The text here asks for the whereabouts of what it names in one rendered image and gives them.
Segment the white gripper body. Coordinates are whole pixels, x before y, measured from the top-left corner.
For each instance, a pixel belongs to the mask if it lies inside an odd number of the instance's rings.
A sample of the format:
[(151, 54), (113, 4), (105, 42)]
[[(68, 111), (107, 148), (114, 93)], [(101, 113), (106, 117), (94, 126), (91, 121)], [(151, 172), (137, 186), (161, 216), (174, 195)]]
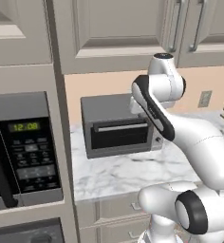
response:
[(133, 97), (130, 98), (129, 108), (132, 114), (143, 113), (143, 109), (140, 107), (140, 105), (136, 102), (136, 100)]

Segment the grey toaster oven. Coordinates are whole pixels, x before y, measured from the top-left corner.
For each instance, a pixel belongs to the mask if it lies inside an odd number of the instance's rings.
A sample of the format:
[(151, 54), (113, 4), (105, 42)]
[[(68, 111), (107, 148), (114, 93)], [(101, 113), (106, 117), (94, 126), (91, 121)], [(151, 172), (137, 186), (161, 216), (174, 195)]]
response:
[[(89, 159), (160, 150), (162, 148), (163, 137), (149, 121), (145, 113), (131, 113), (129, 108), (130, 98), (130, 94), (81, 97), (84, 143), (86, 155)], [(92, 148), (90, 128), (95, 122), (108, 122), (135, 118), (146, 119), (150, 125), (146, 143), (102, 149)]]

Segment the black toaster oven door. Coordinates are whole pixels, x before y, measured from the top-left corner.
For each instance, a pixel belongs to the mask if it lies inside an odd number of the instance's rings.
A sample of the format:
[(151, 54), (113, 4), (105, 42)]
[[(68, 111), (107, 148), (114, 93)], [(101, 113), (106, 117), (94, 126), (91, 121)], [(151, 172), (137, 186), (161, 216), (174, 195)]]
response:
[[(108, 127), (137, 123), (147, 123), (148, 126), (136, 129), (124, 129), (106, 132), (95, 131), (95, 129), (98, 127)], [(149, 128), (150, 125), (148, 121), (142, 118), (95, 122), (93, 126), (90, 128), (91, 145), (93, 149), (102, 149), (109, 147), (146, 143)]]

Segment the grey microwave oven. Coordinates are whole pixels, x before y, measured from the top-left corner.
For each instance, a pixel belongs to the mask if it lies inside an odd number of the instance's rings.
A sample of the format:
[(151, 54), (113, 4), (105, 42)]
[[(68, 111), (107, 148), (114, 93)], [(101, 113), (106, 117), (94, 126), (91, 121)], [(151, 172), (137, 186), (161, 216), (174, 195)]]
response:
[[(0, 95), (0, 133), (7, 157), (2, 160), (16, 207), (63, 199), (47, 94)], [(0, 210), (7, 210), (0, 196)]]

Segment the beige cupboard door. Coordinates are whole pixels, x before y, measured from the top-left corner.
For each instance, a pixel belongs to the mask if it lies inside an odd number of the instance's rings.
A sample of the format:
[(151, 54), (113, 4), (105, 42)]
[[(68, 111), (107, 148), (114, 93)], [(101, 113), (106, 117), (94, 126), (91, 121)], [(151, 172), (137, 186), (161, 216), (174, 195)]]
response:
[(178, 67), (224, 65), (224, 0), (208, 0), (197, 50), (189, 50), (196, 35), (200, 9), (198, 0), (188, 0)]
[(175, 0), (53, 0), (64, 74), (141, 70), (168, 50)]
[(0, 0), (0, 65), (50, 62), (45, 0)]

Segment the beige drawer front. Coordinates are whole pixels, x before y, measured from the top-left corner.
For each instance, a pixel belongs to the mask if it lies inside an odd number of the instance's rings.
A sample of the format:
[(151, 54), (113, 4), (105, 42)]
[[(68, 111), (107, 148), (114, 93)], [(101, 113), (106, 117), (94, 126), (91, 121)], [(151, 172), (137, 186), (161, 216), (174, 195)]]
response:
[(150, 218), (139, 218), (131, 221), (121, 221), (105, 226), (98, 230), (100, 243), (137, 243), (138, 238), (131, 239), (128, 232), (134, 235), (142, 234), (149, 226)]
[(138, 203), (137, 193), (101, 198), (95, 203), (96, 223), (103, 224), (132, 217), (145, 216), (145, 212), (142, 209), (140, 211), (135, 211), (131, 207), (132, 202)]

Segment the grey wall socket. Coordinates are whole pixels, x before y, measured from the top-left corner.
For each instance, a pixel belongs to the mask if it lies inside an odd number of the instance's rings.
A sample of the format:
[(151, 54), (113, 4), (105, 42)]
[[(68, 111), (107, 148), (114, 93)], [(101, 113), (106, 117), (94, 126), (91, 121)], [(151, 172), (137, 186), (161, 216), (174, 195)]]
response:
[(200, 108), (207, 107), (210, 103), (211, 96), (212, 96), (212, 90), (202, 91), (200, 94), (198, 106)]

